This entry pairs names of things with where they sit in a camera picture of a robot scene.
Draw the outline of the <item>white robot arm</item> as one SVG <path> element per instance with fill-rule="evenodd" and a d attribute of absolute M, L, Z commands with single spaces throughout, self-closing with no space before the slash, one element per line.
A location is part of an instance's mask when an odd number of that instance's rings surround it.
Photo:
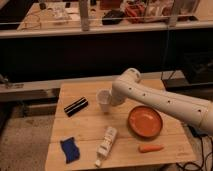
<path fill-rule="evenodd" d="M 141 74 L 128 68 L 112 82 L 111 104 L 123 104 L 127 98 L 155 108 L 213 136 L 213 102 L 205 99 L 157 90 L 140 84 Z"/>

